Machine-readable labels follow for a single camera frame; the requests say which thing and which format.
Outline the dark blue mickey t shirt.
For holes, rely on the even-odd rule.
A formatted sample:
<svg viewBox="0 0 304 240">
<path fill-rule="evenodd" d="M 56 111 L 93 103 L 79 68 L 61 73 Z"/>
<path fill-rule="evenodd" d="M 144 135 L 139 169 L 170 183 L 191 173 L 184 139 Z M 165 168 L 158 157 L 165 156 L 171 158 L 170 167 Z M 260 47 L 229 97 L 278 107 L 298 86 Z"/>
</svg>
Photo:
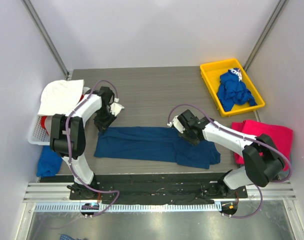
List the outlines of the dark blue mickey t shirt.
<svg viewBox="0 0 304 240">
<path fill-rule="evenodd" d="M 194 146 L 166 127 L 110 127 L 98 134 L 96 158 L 129 159 L 176 163 L 208 170 L 221 162 L 213 142 Z"/>
</svg>

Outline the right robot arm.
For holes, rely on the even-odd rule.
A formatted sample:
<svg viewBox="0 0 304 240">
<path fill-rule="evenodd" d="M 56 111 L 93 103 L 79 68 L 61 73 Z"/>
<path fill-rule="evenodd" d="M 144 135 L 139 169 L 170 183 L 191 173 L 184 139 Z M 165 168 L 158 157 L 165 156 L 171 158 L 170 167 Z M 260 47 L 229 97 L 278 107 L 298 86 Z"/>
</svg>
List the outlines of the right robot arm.
<svg viewBox="0 0 304 240">
<path fill-rule="evenodd" d="M 286 166 L 270 136 L 244 134 L 223 126 L 211 118 L 199 119 L 189 109 L 172 120 L 179 136 L 194 146 L 202 141 L 219 144 L 242 156 L 242 167 L 226 172 L 217 181 L 218 193 L 225 198 L 236 189 L 256 185 L 266 187 Z"/>
</svg>

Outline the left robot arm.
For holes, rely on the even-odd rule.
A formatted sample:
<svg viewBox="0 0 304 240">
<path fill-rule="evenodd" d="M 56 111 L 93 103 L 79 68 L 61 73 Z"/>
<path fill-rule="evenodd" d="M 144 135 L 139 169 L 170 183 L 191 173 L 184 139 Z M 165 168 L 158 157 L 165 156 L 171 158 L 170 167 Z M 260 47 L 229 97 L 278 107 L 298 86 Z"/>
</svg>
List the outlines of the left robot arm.
<svg viewBox="0 0 304 240">
<path fill-rule="evenodd" d="M 108 87 L 89 89 L 72 110 L 55 114 L 51 119 L 50 149 L 68 165 L 74 182 L 68 185 L 73 200 L 92 200 L 99 195 L 96 175 L 85 157 L 85 124 L 94 117 L 94 125 L 103 134 L 117 119 L 118 103 L 115 93 Z"/>
</svg>

